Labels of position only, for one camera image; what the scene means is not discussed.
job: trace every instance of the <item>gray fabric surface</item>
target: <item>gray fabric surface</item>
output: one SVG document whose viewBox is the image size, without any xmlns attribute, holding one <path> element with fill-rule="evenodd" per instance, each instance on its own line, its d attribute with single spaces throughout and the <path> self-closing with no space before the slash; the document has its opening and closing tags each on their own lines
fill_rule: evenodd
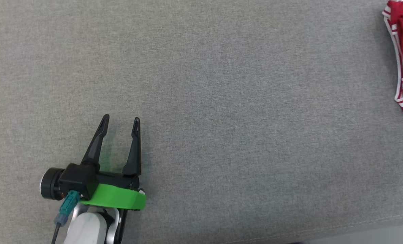
<svg viewBox="0 0 403 244">
<path fill-rule="evenodd" d="M 0 243 L 48 243 L 49 167 L 142 123 L 124 243 L 285 243 L 403 224 L 383 0 L 1 1 Z M 62 242 L 65 229 L 58 240 Z"/>
</svg>

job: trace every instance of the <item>black cable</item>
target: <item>black cable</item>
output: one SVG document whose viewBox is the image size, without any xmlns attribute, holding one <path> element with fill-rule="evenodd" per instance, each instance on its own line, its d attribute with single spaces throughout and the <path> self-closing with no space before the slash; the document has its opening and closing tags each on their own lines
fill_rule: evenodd
<svg viewBox="0 0 403 244">
<path fill-rule="evenodd" d="M 57 234 L 59 233 L 60 223 L 56 224 L 56 230 L 54 231 L 54 236 L 52 237 L 51 244 L 56 244 Z"/>
</svg>

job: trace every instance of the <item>teal connector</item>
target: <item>teal connector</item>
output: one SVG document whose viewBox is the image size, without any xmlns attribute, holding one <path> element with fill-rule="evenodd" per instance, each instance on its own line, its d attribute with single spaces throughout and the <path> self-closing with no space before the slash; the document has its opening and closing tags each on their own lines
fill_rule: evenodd
<svg viewBox="0 0 403 244">
<path fill-rule="evenodd" d="M 64 226 L 69 218 L 70 212 L 72 212 L 79 201 L 80 194 L 77 191 L 71 190 L 63 201 L 59 214 L 54 219 L 54 224 Z"/>
</svg>

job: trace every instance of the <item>green plastic part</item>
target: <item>green plastic part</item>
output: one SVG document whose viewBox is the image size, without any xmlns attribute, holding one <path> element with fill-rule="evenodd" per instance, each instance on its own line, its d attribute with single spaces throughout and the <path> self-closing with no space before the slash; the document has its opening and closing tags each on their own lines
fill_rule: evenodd
<svg viewBox="0 0 403 244">
<path fill-rule="evenodd" d="M 146 195 L 136 190 L 119 188 L 110 184 L 99 184 L 90 201 L 80 201 L 85 205 L 115 207 L 122 209 L 144 209 Z"/>
</svg>

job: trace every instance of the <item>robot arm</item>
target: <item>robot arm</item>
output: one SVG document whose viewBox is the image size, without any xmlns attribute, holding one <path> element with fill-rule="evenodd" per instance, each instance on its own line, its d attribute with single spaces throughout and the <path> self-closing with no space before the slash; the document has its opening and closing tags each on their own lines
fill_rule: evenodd
<svg viewBox="0 0 403 244">
<path fill-rule="evenodd" d="M 71 194 L 79 195 L 65 244 L 120 244 L 127 211 L 142 210 L 145 206 L 146 196 L 138 179 L 141 175 L 141 127 L 138 117 L 132 127 L 131 150 L 122 174 L 99 171 L 102 140 L 107 134 L 109 119 L 108 114 L 102 118 L 81 164 L 71 163 L 65 169 L 50 168 L 42 177 L 40 191 L 43 198 L 59 201 L 69 195 L 71 197 Z M 62 208 L 67 207 L 67 200 Z M 71 210 L 65 213 L 66 218 Z M 56 222 L 56 233 L 65 223 L 65 220 Z"/>
</svg>

